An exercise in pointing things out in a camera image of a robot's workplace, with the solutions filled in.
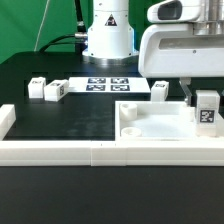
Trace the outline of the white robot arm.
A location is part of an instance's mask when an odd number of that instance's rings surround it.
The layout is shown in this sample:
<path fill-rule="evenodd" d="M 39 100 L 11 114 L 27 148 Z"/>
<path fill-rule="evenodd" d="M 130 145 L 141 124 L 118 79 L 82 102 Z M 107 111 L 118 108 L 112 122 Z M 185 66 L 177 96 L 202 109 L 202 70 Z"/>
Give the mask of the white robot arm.
<path fill-rule="evenodd" d="M 83 59 L 101 65 L 138 60 L 147 78 L 224 77 L 224 0 L 164 0 L 151 6 L 140 48 L 128 21 L 129 0 L 93 0 Z"/>

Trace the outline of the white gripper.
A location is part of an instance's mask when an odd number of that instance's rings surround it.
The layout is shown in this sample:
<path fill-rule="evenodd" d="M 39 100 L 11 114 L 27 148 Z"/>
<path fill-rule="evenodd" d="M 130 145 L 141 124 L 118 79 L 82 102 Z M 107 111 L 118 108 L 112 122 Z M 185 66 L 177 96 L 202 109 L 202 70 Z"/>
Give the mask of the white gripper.
<path fill-rule="evenodd" d="M 182 77 L 191 105 L 189 77 L 224 77 L 224 0 L 164 0 L 147 11 L 150 26 L 140 43 L 144 77 Z"/>

